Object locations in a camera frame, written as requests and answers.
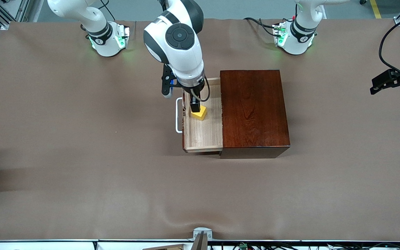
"wood grain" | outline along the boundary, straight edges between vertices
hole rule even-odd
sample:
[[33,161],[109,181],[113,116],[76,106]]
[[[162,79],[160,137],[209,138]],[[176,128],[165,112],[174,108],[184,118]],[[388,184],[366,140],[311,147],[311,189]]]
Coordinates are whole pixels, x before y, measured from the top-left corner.
[[[223,149],[222,101],[220,78],[208,79],[211,96],[201,104],[206,107],[204,120],[190,116],[189,94],[183,93],[183,149],[186,152],[214,152]],[[201,91],[201,96],[208,95],[208,88]]]
[[279,70],[220,71],[223,147],[290,146]]

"black round object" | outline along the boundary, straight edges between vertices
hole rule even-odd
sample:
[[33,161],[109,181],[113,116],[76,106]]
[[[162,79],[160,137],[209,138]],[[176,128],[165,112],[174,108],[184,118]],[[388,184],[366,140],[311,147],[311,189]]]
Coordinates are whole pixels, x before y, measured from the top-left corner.
[[194,46],[194,30],[187,24],[173,24],[165,35],[167,43],[174,49],[188,50]]

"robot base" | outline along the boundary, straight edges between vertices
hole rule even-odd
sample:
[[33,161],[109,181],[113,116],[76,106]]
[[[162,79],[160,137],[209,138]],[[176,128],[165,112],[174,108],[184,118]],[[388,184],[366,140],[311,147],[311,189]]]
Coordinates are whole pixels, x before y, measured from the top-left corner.
[[273,31],[275,35],[281,35],[281,37],[274,37],[274,43],[276,47],[281,47],[285,52],[292,55],[303,54],[313,41],[314,35],[305,43],[300,43],[291,34],[292,22],[283,22],[279,25],[273,25]]
[[124,27],[124,25],[117,24],[116,22],[109,22],[112,27],[112,35],[106,40],[104,45],[99,45],[92,41],[92,48],[94,48],[98,54],[103,57],[112,57],[118,54],[122,49],[127,48],[127,42],[129,41],[129,27]]

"yellow line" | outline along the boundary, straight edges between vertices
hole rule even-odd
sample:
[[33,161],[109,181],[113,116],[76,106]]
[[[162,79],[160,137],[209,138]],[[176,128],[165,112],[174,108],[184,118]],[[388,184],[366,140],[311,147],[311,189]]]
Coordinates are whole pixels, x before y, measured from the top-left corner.
[[371,7],[373,8],[374,16],[376,19],[382,18],[381,13],[379,12],[379,8],[377,7],[376,0],[370,0]]

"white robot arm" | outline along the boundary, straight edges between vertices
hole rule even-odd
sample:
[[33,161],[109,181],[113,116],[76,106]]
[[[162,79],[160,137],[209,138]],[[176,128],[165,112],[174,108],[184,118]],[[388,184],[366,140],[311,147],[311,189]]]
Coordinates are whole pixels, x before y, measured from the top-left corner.
[[108,22],[103,13],[90,7],[95,0],[47,0],[50,9],[59,17],[81,22],[89,35],[92,47],[103,57],[116,55],[125,49],[129,28]]
[[311,46],[314,32],[323,17],[322,5],[339,5],[349,0],[295,0],[299,7],[293,21],[275,27],[276,44],[292,55],[300,55]]
[[143,41],[151,55],[164,63],[163,96],[171,98],[173,87],[183,87],[191,95],[192,111],[199,112],[200,101],[206,101],[200,98],[205,70],[197,37],[203,28],[203,12],[193,0],[167,3],[168,9],[144,29]]

